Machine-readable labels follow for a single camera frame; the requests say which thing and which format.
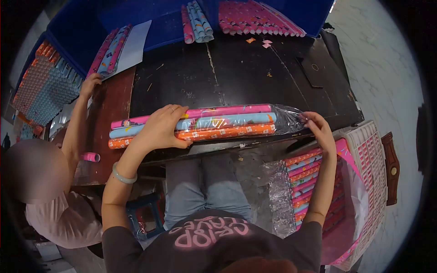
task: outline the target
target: dark gray t-shirt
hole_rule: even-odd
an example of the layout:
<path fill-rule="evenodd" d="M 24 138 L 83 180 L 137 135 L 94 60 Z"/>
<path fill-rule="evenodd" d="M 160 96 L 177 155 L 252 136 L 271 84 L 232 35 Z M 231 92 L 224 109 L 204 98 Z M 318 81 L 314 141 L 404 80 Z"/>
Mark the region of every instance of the dark gray t-shirt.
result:
<path fill-rule="evenodd" d="M 124 227 L 109 228 L 102 240 L 109 273 L 219 272 L 250 257 L 288 259 L 298 270 L 319 272 L 322 227 L 317 222 L 302 224 L 281 239 L 237 214 L 207 209 L 176 223 L 144 251 Z"/>

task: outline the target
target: bracelet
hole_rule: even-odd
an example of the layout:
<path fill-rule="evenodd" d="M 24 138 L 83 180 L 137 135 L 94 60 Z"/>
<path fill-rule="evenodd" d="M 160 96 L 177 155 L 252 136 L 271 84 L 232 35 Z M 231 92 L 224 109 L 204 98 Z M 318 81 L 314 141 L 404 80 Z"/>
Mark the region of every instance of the bracelet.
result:
<path fill-rule="evenodd" d="M 117 165 L 117 163 L 118 163 L 118 162 L 116 162 L 116 163 L 114 163 L 114 164 L 112 165 L 112 173 L 115 175 L 115 177 L 116 177 L 119 181 L 121 181 L 121 182 L 123 182 L 123 183 L 125 183 L 125 184 L 133 184 L 133 183 L 138 179 L 138 174 L 135 174 L 135 177 L 134 177 L 134 178 L 126 178 L 126 177 L 122 176 L 121 174 L 119 174 L 119 173 L 117 172 L 117 169 L 115 168 L 115 166 Z"/>

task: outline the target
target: right hand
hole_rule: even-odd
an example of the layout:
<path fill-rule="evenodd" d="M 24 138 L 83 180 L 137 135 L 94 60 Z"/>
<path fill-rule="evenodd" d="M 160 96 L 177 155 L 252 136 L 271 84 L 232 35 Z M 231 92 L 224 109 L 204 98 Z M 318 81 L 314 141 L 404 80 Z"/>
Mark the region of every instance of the right hand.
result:
<path fill-rule="evenodd" d="M 315 112 L 304 112 L 303 116 L 308 118 L 305 127 L 309 128 L 316 136 L 317 142 L 323 151 L 333 155 L 337 154 L 334 137 L 328 122 Z"/>
<path fill-rule="evenodd" d="M 182 107 L 177 104 L 169 104 L 156 110 L 150 115 L 144 128 L 134 137 L 129 147 L 135 145 L 145 153 L 169 147 L 187 148 L 193 144 L 192 141 L 177 139 L 174 136 L 176 123 L 187 110 L 188 106 Z"/>

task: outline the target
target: blue plastic stool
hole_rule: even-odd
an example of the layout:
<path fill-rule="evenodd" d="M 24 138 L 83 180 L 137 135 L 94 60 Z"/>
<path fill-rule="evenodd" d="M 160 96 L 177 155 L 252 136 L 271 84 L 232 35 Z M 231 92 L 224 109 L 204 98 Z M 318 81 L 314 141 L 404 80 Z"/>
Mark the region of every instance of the blue plastic stool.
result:
<path fill-rule="evenodd" d="M 161 197 L 157 193 L 140 196 L 138 199 L 129 201 L 126 204 L 126 213 L 130 219 L 131 230 L 137 237 L 138 241 L 142 242 L 150 239 L 162 232 L 164 229 L 164 215 L 159 208 Z M 155 220 L 156 228 L 146 231 L 146 224 L 141 219 L 141 212 L 148 211 L 152 213 Z"/>

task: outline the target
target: hand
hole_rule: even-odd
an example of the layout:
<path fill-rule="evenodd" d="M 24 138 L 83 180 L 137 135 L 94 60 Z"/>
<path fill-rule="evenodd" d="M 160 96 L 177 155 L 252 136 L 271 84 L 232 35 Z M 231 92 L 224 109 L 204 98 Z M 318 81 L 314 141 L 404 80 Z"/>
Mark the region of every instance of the hand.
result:
<path fill-rule="evenodd" d="M 97 84 L 102 84 L 102 75 L 99 73 L 91 74 L 82 84 L 80 95 L 89 100 L 93 94 L 94 87 Z"/>
<path fill-rule="evenodd" d="M 332 136 L 328 122 L 321 115 L 315 112 L 304 112 L 303 116 L 308 118 L 305 127 L 309 128 L 316 136 L 317 142 L 320 147 L 322 147 L 323 151 L 328 154 L 337 154 L 334 137 Z"/>
<path fill-rule="evenodd" d="M 182 107 L 177 104 L 169 104 L 156 110 L 150 115 L 144 128 L 134 137 L 129 147 L 133 145 L 145 153 L 169 147 L 187 148 L 193 144 L 192 141 L 177 139 L 174 136 L 176 123 L 187 110 L 188 106 Z"/>

